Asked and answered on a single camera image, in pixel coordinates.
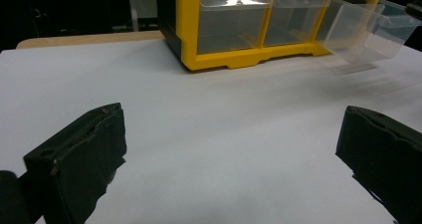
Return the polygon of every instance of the yellow plastic frame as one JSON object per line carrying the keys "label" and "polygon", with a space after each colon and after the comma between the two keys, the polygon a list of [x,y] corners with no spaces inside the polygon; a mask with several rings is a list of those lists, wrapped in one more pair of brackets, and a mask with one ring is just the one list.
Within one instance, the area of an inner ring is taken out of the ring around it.
{"label": "yellow plastic frame", "polygon": [[[376,4],[378,0],[366,0]],[[176,35],[181,39],[181,61],[191,71],[228,67],[230,69],[255,66],[261,61],[289,55],[312,54],[314,56],[328,54],[325,48],[315,41],[319,24],[325,9],[322,8],[316,26],[308,42],[275,47],[264,47],[264,39],[272,8],[268,8],[264,16],[257,48],[197,55],[198,24],[200,0],[176,0]]]}

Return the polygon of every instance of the plastic drawer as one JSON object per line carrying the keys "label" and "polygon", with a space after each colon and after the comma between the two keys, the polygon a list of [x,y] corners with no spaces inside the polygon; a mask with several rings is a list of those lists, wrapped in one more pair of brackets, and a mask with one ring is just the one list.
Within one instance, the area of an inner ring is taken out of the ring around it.
{"label": "plastic drawer", "polygon": [[[350,63],[393,58],[422,24],[408,16],[403,6],[384,0],[378,5],[331,0],[325,16],[317,38],[325,48]],[[324,26],[329,23],[327,31]]]}
{"label": "plastic drawer", "polygon": [[197,54],[257,47],[272,0],[201,0]]}
{"label": "plastic drawer", "polygon": [[306,42],[329,0],[274,0],[264,46]]}

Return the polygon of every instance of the white table surface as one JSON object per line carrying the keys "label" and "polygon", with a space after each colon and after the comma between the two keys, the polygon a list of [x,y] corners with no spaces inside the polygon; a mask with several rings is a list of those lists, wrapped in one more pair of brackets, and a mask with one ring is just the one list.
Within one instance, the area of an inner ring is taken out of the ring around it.
{"label": "white table surface", "polygon": [[422,130],[421,61],[402,48],[366,66],[293,57],[192,74],[162,40],[5,51],[0,167],[22,175],[27,152],[120,102],[126,164],[87,223],[393,223],[335,147],[348,105]]}

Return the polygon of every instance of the open drawer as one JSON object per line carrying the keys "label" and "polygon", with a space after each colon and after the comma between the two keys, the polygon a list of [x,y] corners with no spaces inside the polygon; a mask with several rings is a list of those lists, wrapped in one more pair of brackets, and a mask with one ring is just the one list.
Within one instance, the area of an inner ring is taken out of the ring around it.
{"label": "open drawer", "polygon": [[316,40],[350,63],[368,63],[394,57],[421,24],[403,6],[388,1],[373,5],[331,0]]}

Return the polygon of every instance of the yellow storage drawer organizer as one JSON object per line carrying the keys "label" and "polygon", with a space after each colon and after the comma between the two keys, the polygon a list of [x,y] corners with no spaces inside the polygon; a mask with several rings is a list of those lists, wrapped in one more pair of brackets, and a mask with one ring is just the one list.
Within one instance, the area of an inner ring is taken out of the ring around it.
{"label": "yellow storage drawer organizer", "polygon": [[[376,5],[378,2],[158,0],[158,22],[172,50],[192,71],[216,67],[242,68],[271,58],[299,54],[316,56],[330,52],[349,62],[356,62],[356,57],[363,52],[366,57],[358,62],[367,62],[390,58],[397,50],[394,45],[403,45],[402,40],[407,40],[414,28],[420,25],[404,12],[400,14],[400,21],[394,20],[397,13],[392,13],[391,19],[382,11],[388,10],[386,7],[397,7],[388,2]],[[351,25],[353,29],[344,34],[341,28],[347,22],[350,22],[348,27]],[[397,39],[396,34],[389,33],[392,27],[410,29],[405,29],[406,34],[399,35]],[[381,34],[384,40],[393,41],[394,51],[388,51],[387,55],[377,51],[379,43],[368,39],[369,35],[377,34]]]}

